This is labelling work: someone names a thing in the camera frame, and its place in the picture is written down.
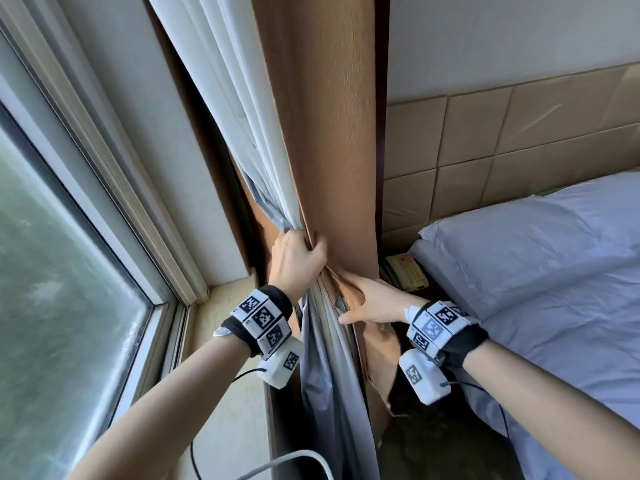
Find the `white pillow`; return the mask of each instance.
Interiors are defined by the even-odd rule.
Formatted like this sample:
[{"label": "white pillow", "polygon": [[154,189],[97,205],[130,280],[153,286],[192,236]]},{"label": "white pillow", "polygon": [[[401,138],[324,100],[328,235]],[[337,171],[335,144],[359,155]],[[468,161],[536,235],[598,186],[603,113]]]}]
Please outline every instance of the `white pillow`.
[{"label": "white pillow", "polygon": [[640,173],[472,210],[420,236],[428,245],[410,252],[483,319],[637,258]]}]

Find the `headboard panel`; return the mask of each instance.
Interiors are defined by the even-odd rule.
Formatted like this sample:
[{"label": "headboard panel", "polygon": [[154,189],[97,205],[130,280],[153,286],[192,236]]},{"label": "headboard panel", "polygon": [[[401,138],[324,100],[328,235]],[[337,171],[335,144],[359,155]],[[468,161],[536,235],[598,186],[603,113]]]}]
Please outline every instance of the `headboard panel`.
[{"label": "headboard panel", "polygon": [[640,64],[387,108],[382,248],[441,217],[640,165]]}]

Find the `window glass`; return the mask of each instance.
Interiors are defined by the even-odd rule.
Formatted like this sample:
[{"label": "window glass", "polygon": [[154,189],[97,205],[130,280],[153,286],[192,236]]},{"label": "window glass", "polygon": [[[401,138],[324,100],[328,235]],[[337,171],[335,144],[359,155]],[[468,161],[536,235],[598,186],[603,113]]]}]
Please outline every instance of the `window glass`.
[{"label": "window glass", "polygon": [[0,476],[64,477],[106,427],[152,306],[18,128],[0,127]]}]

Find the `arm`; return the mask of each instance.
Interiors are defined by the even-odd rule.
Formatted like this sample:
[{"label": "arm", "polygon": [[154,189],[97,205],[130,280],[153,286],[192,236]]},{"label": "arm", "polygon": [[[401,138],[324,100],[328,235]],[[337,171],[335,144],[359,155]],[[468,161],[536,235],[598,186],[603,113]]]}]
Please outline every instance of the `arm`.
[{"label": "arm", "polygon": [[[343,276],[365,303],[342,323],[405,321],[405,308],[427,303],[386,283]],[[463,368],[578,478],[640,478],[640,430],[602,403],[492,340],[469,352]]]},{"label": "arm", "polygon": [[[308,251],[304,235],[281,235],[269,284],[296,303],[326,263],[326,242]],[[157,479],[180,458],[209,418],[250,349],[234,335],[213,337],[142,396],[92,446],[70,480]]]}]

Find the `sheer curtain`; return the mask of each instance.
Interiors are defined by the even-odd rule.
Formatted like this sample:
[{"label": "sheer curtain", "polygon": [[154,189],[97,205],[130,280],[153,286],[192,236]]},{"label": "sheer curtain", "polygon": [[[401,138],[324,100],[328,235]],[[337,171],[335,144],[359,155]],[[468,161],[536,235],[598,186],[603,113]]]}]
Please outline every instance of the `sheer curtain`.
[{"label": "sheer curtain", "polygon": [[[255,201],[281,230],[302,229],[251,0],[149,0],[225,138]],[[380,477],[341,311],[318,280],[299,304],[303,401],[316,450],[337,479]]]}]

